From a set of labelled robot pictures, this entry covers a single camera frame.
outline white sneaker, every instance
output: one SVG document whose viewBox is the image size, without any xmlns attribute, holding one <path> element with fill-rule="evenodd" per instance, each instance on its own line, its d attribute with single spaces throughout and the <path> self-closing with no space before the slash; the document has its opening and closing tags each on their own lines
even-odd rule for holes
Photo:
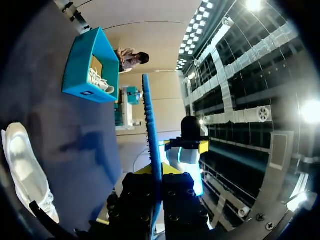
<svg viewBox="0 0 320 240">
<path fill-rule="evenodd" d="M 94 70 L 93 68 L 90 68 L 88 82 L 100 88 L 102 91 L 105 91 L 107 94 L 112 94 L 115 91 L 115 88 L 110 86 L 107 83 L 107 80 L 102 79 L 101 76 L 99 76 L 97 69 Z"/>
<path fill-rule="evenodd" d="M 28 133 L 21 123 L 12 123 L 1 131 L 6 161 L 15 185 L 15 192 L 30 213 L 29 204 L 36 201 L 38 206 L 57 224 L 60 222 L 54 196 L 50 191 L 47 176 L 32 150 Z"/>
</svg>

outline screw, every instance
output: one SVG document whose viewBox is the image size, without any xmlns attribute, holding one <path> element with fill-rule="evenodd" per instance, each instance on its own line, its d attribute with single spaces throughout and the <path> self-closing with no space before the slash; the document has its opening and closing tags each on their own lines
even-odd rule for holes
<svg viewBox="0 0 320 240">
<path fill-rule="evenodd" d="M 144 191 L 142 194 L 143 194 L 143 196 L 145 196 L 145 197 L 149 197 L 149 196 L 150 196 L 150 193 L 147 192 L 147 191 Z"/>
<path fill-rule="evenodd" d="M 258 222 L 262 222 L 263 220 L 265 220 L 265 215 L 261 214 L 261 213 L 258 213 L 255 217 L 255 219 L 258 221 Z"/>
<path fill-rule="evenodd" d="M 140 219 L 143 221 L 143 222 L 148 222 L 150 217 L 146 214 L 143 214 L 143 215 L 140 215 Z"/>
<path fill-rule="evenodd" d="M 169 216 L 169 219 L 170 219 L 170 221 L 172 221 L 172 222 L 177 222 L 177 221 L 179 220 L 179 218 L 178 218 L 177 216 L 175 216 L 175 215 L 170 215 L 170 216 Z"/>
<path fill-rule="evenodd" d="M 193 196 L 195 194 L 195 191 L 193 189 L 189 189 L 188 191 L 186 191 L 186 193 Z"/>
<path fill-rule="evenodd" d="M 200 211 L 199 211 L 199 215 L 200 215 L 201 217 L 205 218 L 205 217 L 207 217 L 208 213 L 207 213 L 206 210 L 200 210 Z"/>
<path fill-rule="evenodd" d="M 168 195 L 173 197 L 176 195 L 176 192 L 175 191 L 168 191 Z"/>
<path fill-rule="evenodd" d="M 112 218 L 117 218 L 117 217 L 119 217 L 119 213 L 117 213 L 115 211 L 109 211 L 109 216 Z"/>
<path fill-rule="evenodd" d="M 204 223 L 208 222 L 208 216 L 202 216 L 201 218 Z"/>
<path fill-rule="evenodd" d="M 266 225 L 265 225 L 265 229 L 267 229 L 268 231 L 271 231 L 275 228 L 275 225 L 273 222 L 268 222 Z"/>
</svg>

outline teal box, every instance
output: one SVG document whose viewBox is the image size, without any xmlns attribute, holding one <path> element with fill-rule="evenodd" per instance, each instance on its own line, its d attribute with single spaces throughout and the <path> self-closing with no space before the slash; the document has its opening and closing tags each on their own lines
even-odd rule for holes
<svg viewBox="0 0 320 240">
<path fill-rule="evenodd" d="M 128 94 L 128 103 L 131 105 L 138 105 L 139 101 L 137 100 L 137 92 L 138 92 L 138 88 L 136 86 L 129 86 L 127 88 L 127 92 Z"/>
<path fill-rule="evenodd" d="M 88 82 L 92 56 L 102 64 L 101 78 L 114 87 L 112 94 Z M 75 38 L 65 67 L 62 92 L 96 103 L 118 100 L 119 60 L 101 27 Z"/>
</svg>

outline woman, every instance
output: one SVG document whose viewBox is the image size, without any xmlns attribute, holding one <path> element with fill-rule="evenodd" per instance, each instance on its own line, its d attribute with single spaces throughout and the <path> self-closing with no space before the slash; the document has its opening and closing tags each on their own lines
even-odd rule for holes
<svg viewBox="0 0 320 240">
<path fill-rule="evenodd" d="M 149 62 L 149 55 L 145 52 L 137 52 L 134 48 L 118 48 L 114 51 L 120 61 L 119 73 L 129 72 L 140 64 Z"/>
</svg>

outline gray floor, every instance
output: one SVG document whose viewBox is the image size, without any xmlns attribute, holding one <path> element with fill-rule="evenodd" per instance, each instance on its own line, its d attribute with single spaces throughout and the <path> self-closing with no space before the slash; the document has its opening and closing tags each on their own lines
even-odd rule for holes
<svg viewBox="0 0 320 240">
<path fill-rule="evenodd" d="M 26 127 L 48 177 L 60 224 L 69 232 L 88 229 L 88 220 L 98 216 L 121 172 L 114 104 L 98 104 L 61 92 L 77 35 L 51 2 L 15 44 L 0 81 L 0 127 L 6 129 L 12 122 Z M 1 184 L 19 210 L 3 151 L 0 163 L 0 170 L 6 172 Z M 22 209 L 20 214 L 37 232 L 39 225 L 29 212 Z"/>
</svg>

